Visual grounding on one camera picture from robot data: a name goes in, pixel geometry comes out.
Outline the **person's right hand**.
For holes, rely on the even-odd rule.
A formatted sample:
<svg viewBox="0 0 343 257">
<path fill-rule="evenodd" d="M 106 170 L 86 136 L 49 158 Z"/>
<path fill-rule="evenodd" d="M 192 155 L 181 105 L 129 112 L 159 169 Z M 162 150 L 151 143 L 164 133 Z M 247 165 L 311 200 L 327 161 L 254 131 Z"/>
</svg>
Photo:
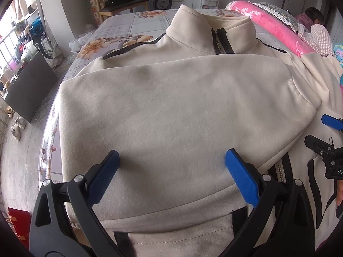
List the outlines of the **person's right hand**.
<svg viewBox="0 0 343 257">
<path fill-rule="evenodd" d="M 343 186 L 342 180 L 337 180 L 335 183 L 335 203 L 336 203 L 336 211 L 335 215 L 338 219 L 342 217 L 342 194 Z"/>
</svg>

